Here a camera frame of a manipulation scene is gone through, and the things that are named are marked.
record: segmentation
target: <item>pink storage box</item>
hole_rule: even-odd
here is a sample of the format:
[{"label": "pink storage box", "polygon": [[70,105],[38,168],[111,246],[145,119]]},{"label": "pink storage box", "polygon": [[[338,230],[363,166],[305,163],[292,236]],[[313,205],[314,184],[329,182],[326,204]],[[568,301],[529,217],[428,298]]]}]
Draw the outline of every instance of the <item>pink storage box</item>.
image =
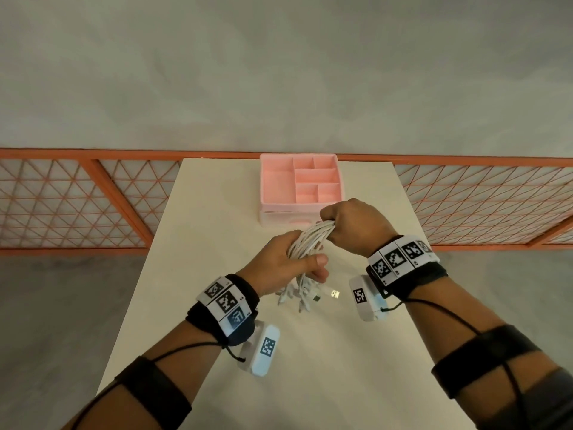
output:
[{"label": "pink storage box", "polygon": [[320,220],[321,209],[343,199],[344,186],[335,154],[261,154],[263,225],[312,224]]}]

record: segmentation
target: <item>white table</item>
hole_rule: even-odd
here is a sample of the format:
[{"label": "white table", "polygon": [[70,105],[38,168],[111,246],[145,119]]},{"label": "white table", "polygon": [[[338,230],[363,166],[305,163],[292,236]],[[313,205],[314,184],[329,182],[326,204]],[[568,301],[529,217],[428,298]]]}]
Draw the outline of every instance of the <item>white table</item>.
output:
[{"label": "white table", "polygon": [[[423,231],[390,163],[340,163],[346,194],[376,206],[402,234]],[[100,390],[179,323],[221,274],[245,265],[279,229],[257,221],[257,160],[186,159],[105,369]],[[222,353],[182,428],[473,429],[430,374],[432,361],[405,308],[366,323],[348,281],[364,259],[330,243],[328,285],[310,313],[262,299],[259,318],[281,338],[269,374],[240,371]]]}]

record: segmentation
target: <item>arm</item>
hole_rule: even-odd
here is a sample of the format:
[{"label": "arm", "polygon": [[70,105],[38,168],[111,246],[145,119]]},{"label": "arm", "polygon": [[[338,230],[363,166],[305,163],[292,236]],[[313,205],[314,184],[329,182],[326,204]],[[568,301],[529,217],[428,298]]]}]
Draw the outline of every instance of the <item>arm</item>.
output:
[{"label": "arm", "polygon": [[[349,252],[369,257],[380,246],[397,236],[388,220],[374,207],[351,199],[326,207],[323,220],[335,220],[329,239]],[[505,325],[494,312],[482,305],[449,277],[418,287],[412,299],[423,299],[459,314],[479,331]],[[472,339],[475,334],[433,307],[406,303],[406,308],[434,362],[438,362]],[[558,366],[541,351],[519,356],[509,362],[521,391],[526,391]],[[515,395],[502,367],[498,367],[464,388],[455,398],[474,422],[481,423],[512,404]]]},{"label": "arm", "polygon": [[[291,231],[271,239],[261,252],[237,274],[245,279],[259,296],[272,294],[285,287],[298,274],[306,273],[318,282],[324,283],[328,277],[328,271],[324,267],[328,262],[325,254],[319,253],[297,260],[287,257],[287,250],[300,233],[301,231]],[[156,364],[175,383],[189,403],[195,399],[199,388],[221,353],[221,347],[217,345],[215,338],[210,333],[203,332],[183,321],[143,354],[153,360],[178,347],[201,342],[210,342],[213,345],[182,350]],[[74,428],[77,416],[72,418],[63,430]],[[151,415],[122,385],[112,388],[100,398],[78,427],[82,430],[100,428],[156,430],[160,428]]]}]

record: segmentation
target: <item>white cable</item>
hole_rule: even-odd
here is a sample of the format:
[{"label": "white cable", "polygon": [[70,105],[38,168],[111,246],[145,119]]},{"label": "white cable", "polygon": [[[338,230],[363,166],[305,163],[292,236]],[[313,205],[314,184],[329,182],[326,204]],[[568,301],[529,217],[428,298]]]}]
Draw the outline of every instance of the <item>white cable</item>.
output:
[{"label": "white cable", "polygon": [[[311,226],[306,231],[303,231],[300,237],[290,246],[288,257],[298,259],[319,252],[322,242],[332,231],[334,231],[334,220],[326,220]],[[306,274],[299,274],[296,277],[296,285],[297,288],[291,282],[277,293],[279,295],[278,304],[284,303],[287,297],[292,299],[296,296],[300,298],[298,311],[301,312],[303,309],[310,311],[310,301],[318,294],[318,282],[310,279]],[[334,290],[330,294],[333,297],[338,297],[338,292]]]}]

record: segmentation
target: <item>gray sleeve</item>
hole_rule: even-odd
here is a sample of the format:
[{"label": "gray sleeve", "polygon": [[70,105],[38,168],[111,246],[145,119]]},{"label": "gray sleeve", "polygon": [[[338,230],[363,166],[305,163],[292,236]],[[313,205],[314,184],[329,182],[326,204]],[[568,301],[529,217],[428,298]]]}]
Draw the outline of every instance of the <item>gray sleeve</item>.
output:
[{"label": "gray sleeve", "polygon": [[[573,377],[559,369],[523,394],[533,430],[573,429]],[[478,430],[519,430],[522,418],[515,403],[507,406]]]}]

